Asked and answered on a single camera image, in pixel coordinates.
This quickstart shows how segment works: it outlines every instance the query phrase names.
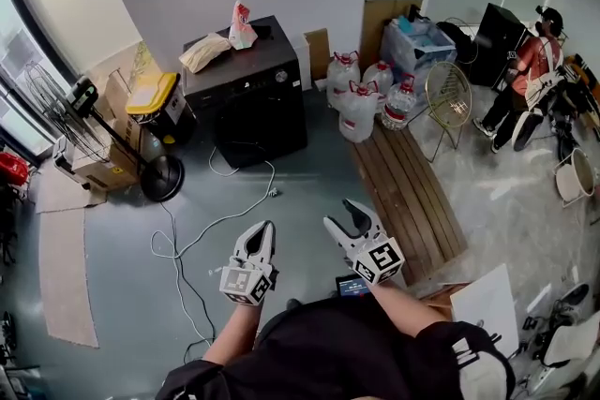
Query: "orange shirt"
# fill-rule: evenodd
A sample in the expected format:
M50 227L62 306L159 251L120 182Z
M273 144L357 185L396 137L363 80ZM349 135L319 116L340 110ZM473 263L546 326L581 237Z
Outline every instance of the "orange shirt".
M527 68L519 72L512 83L513 89L518 94L525 96L530 71L532 72L532 80L548 73L548 60L546 59L546 49L544 48L544 44L548 41L552 47L552 65L556 67L561 56L561 46L556 38L529 37L518 48L518 60L527 65Z

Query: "concrete floor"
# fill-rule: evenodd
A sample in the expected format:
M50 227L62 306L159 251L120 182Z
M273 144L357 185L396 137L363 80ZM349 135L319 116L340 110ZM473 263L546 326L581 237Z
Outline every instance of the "concrete floor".
M205 298L220 330L233 304L218 292L220 274L210 271L226 264L237 237L264 219L277 229L275 265L277 289L269 292L262 323L285 308L294 297L321 299L335 289L335 277L349 274L341 249L323 226L323 216L348 220L341 204L348 197L369 204L347 145L337 130L336 116L324 95L306 96L308 148L273 162L274 186L282 192L241 218L209 230L184 256L186 277ZM208 168L213 149L202 130L179 153L186 166L181 192L166 203L176 218L178 245L190 243L217 218L245 210L266 189L271 169L266 165L242 170L229 178ZM229 171L216 155L214 166ZM21 215L18 264L6 275L1 306L16 319L21 345L19 363L38 363L53 400L99 400L109 396L155 393L169 370L182 364L186 346L198 339L184 316L175 272L169 259L154 257L150 236L170 234L171 221L160 205L147 202L138 187L111 194L105 204L86 210L87 279L99 349L79 347L46 334L39 296L38 215L26 208ZM170 253L166 241L155 249ZM187 286L182 290L189 314L210 334L200 302ZM193 349L202 356L203 346Z
M485 113L493 97L488 89L475 87L473 114ZM219 274L210 272L227 262L237 236L255 222L275 222L275 264L281 271L276 291L266 300L263 322L291 297L306 302L324 297L334 288L335 276L348 272L322 217L348 219L341 198L369 203L368 195L338 134L336 117L324 106L324 96L310 93L305 102L308 148L274 162L274 186L283 194L245 217L217 225L184 257L187 278L205 297L218 330L233 307L218 293ZM426 116L411 124L426 155L435 148L438 128ZM581 143L597 164L598 144L591 138ZM433 169L457 213L469 250L414 291L434 289L439 281L474 280L506 262L520 322L526 305L546 284L552 284L554 295L570 286L573 266L581 280L595 277L597 226L588 226L593 214L586 202L568 209L560 204L551 174L556 164L554 139L536 141L520 154L507 146L494 156L469 124L458 150L448 145L444 140ZM218 177L207 166L211 150L211 142L199 129L179 153L186 165L186 182L167 207L176 217L180 248L217 217L247 208L264 193L269 179L265 165ZM221 160L215 164L227 170ZM78 347L46 334L39 297L38 216L32 207L23 209L19 263L6 274L1 305L17 321L19 363L41 365L53 400L155 392L166 373L181 364L187 344L197 338L181 311L173 264L150 253L149 238L157 229L169 233L170 219L159 205L147 203L137 187L110 195L108 203L86 211L88 288L100 348ZM168 246L163 249L169 252ZM200 303L183 289L189 313L209 334ZM203 350L197 347L194 356Z

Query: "plastic water bottle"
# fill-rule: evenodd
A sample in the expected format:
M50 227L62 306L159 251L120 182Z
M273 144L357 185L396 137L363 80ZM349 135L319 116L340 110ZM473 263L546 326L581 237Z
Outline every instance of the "plastic water bottle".
M334 55L334 60L327 68L327 101L334 109L340 111L350 82L360 82L360 68L357 51L341 55L334 52Z
M382 124L390 130L401 130L406 126L407 116L416 103L413 91L414 76L405 75L408 79L392 86L383 107Z
M343 108L339 113L339 131L346 139L360 143L370 137L378 97L366 85L349 82Z
M394 83L394 74L392 68L386 64L383 60L380 60L377 64L369 66L363 75L363 83L369 85L374 82L377 84L377 91L379 93L379 99L377 102L377 112L383 111L385 106L385 100L387 99L387 93Z

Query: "floor mat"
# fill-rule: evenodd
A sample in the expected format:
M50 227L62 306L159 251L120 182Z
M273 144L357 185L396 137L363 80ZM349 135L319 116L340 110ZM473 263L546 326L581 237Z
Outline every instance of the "floor mat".
M98 348L87 294L84 209L41 214L39 283L50 336Z
M106 201L106 192L84 190L80 184L57 169L52 162L44 163L39 173L36 214L81 209Z

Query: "electric fan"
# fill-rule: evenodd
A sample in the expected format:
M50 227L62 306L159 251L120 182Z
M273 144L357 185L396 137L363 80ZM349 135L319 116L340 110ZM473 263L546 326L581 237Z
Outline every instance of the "electric fan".
M85 121L91 116L143 166L140 183L142 192L148 199L165 201L177 194L184 180L181 160L174 156L158 156L147 162L94 108L98 100L98 89L87 77L81 77L65 95L60 85L42 66L29 64L25 69L25 81L42 114L85 155L100 157L98 152L102 152L105 147L94 129Z

